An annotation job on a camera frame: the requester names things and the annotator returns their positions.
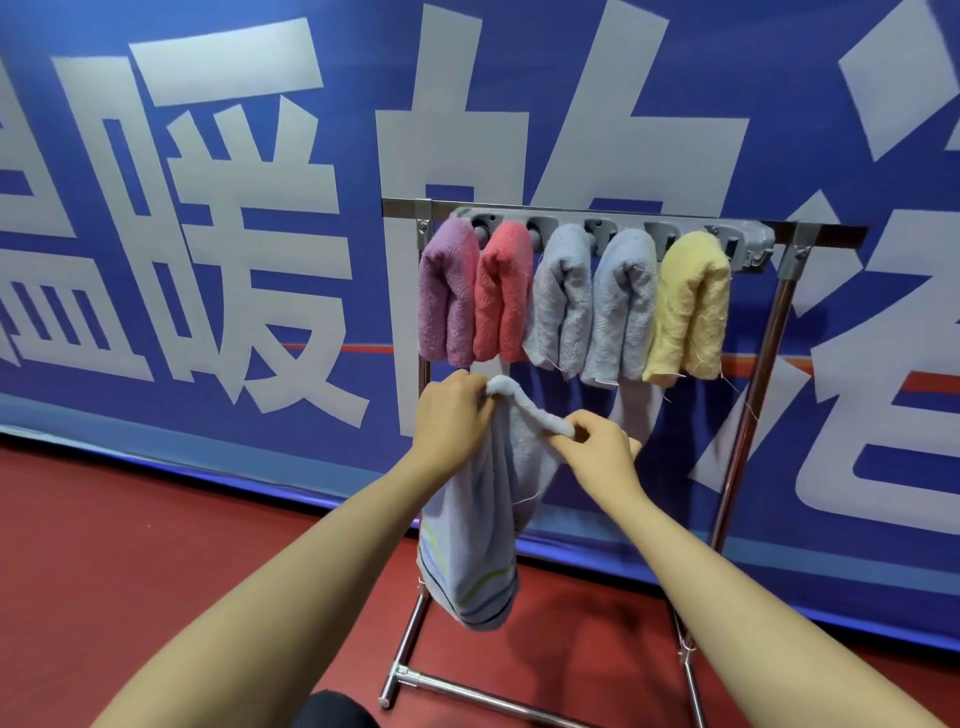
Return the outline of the coral pink towel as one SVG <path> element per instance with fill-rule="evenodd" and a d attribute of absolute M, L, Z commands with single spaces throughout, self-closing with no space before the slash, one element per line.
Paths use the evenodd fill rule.
<path fill-rule="evenodd" d="M 473 355 L 513 363 L 525 357 L 523 340 L 533 279 L 533 247 L 519 221 L 499 224 L 479 258 L 474 285 Z"/>

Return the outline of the silver metal towel rack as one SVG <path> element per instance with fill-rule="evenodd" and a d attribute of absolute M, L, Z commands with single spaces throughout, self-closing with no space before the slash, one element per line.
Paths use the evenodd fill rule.
<path fill-rule="evenodd" d="M 537 208 L 537 206 L 532 205 L 505 203 L 384 197 L 381 200 L 381 215 L 384 220 L 414 221 L 416 249 L 421 254 L 434 236 L 435 229 L 439 224 L 450 218 L 449 213 L 452 212 L 455 204 Z M 762 408 L 784 338 L 791 304 L 798 282 L 801 280 L 810 258 L 810 253 L 817 247 L 856 251 L 868 233 L 868 227 L 862 225 L 769 220 L 759 220 L 758 222 L 771 227 L 774 231 L 774 251 L 777 245 L 783 245 L 784 251 L 776 268 L 777 285 L 759 352 L 753 365 L 750 382 L 744 394 L 744 404 L 730 449 L 721 498 L 709 536 L 708 544 L 710 548 L 718 553 L 723 552 L 728 537 L 741 482 L 761 422 Z M 474 226 L 474 228 L 480 245 L 485 230 L 478 226 Z M 773 259 L 774 251 L 766 265 Z M 761 272 L 740 271 L 737 273 L 762 273 L 766 265 Z M 458 698 L 487 710 L 549 728 L 598 728 L 598 726 L 556 712 L 525 705 L 412 668 L 410 659 L 432 601 L 423 582 L 419 582 L 413 611 L 392 659 L 386 681 L 378 696 L 381 710 L 392 710 L 401 688 L 410 688 Z"/>

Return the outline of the light blue striped towel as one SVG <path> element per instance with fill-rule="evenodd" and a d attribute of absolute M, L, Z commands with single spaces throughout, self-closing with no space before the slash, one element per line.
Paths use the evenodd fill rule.
<path fill-rule="evenodd" d="M 474 632 L 507 621 L 521 585 L 517 540 L 562 463 L 549 440 L 575 435 L 508 375 L 491 378 L 486 395 L 498 401 L 486 435 L 424 506 L 416 555 L 428 595 Z"/>

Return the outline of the purple towel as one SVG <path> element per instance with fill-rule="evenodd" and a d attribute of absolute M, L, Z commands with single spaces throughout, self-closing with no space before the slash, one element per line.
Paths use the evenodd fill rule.
<path fill-rule="evenodd" d="M 417 350 L 430 362 L 474 364 L 474 286 L 481 249 L 470 220 L 445 220 L 418 262 Z"/>

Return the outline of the blue banner with white characters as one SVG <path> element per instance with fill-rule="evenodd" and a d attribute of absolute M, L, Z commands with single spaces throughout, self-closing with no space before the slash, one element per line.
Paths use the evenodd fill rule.
<path fill-rule="evenodd" d="M 354 493 L 417 396 L 383 197 L 868 227 L 726 557 L 960 651 L 960 0 L 0 0 L 0 421 Z"/>

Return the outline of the person's right forearm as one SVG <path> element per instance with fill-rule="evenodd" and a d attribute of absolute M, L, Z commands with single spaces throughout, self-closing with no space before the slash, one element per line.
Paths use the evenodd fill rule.
<path fill-rule="evenodd" d="M 667 516 L 632 470 L 582 487 L 636 546 L 752 728 L 948 728 Z"/>

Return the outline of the grey-blue towel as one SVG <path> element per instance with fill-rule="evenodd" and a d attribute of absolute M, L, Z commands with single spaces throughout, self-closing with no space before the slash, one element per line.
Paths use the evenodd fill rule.
<path fill-rule="evenodd" d="M 641 228 L 612 237 L 592 280 L 592 327 L 580 380 L 618 388 L 642 379 L 656 312 L 658 259 L 654 239 Z"/>
<path fill-rule="evenodd" d="M 593 324 L 592 237 L 582 224 L 550 235 L 527 299 L 522 349 L 536 367 L 570 381 L 584 369 Z"/>

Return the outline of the person's dark clothing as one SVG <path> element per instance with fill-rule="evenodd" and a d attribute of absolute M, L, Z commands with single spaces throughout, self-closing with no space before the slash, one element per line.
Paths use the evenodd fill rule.
<path fill-rule="evenodd" d="M 381 728 L 374 715 L 348 695 L 323 689 L 309 696 L 290 728 Z"/>

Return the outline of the person's left forearm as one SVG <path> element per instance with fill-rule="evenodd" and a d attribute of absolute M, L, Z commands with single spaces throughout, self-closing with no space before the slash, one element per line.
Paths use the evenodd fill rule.
<path fill-rule="evenodd" d="M 90 728 L 286 728 L 414 517 L 469 455 L 413 449 L 203 612 Z"/>

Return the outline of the person's right hand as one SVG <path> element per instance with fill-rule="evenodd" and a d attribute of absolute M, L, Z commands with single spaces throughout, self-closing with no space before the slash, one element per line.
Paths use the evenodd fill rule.
<path fill-rule="evenodd" d="M 585 462 L 567 465 L 595 504 L 616 518 L 627 504 L 649 502 L 635 465 L 640 441 L 613 420 L 588 410 L 573 412 L 566 422 L 574 428 L 568 437 L 586 443 Z"/>

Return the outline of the person's left hand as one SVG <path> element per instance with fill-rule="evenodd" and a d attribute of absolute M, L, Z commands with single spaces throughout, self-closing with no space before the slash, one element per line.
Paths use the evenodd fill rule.
<path fill-rule="evenodd" d="M 438 484 L 447 482 L 465 467 L 489 433 L 469 429 L 453 413 L 453 373 L 430 382 L 419 396 L 414 419 L 412 454 Z"/>

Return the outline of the grey plastic hook rail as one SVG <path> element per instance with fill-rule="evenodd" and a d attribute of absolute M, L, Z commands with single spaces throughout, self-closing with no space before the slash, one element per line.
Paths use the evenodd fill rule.
<path fill-rule="evenodd" d="M 520 222 L 532 231 L 536 254 L 546 249 L 558 227 L 573 224 L 589 236 L 595 259 L 600 259 L 613 239 L 625 230 L 642 230 L 652 237 L 658 261 L 680 237 L 703 232 L 718 240 L 734 273 L 762 272 L 776 245 L 772 227 L 759 221 L 478 203 L 455 203 L 448 217 L 469 220 L 474 227 L 483 229 L 481 247 L 486 246 L 493 232 L 504 222 Z"/>

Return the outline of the yellow towel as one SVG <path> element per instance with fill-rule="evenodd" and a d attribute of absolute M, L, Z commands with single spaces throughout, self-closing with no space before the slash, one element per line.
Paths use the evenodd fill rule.
<path fill-rule="evenodd" d="M 682 235 L 666 250 L 644 383 L 667 389 L 682 378 L 721 376 L 732 275 L 719 240 L 702 229 Z"/>

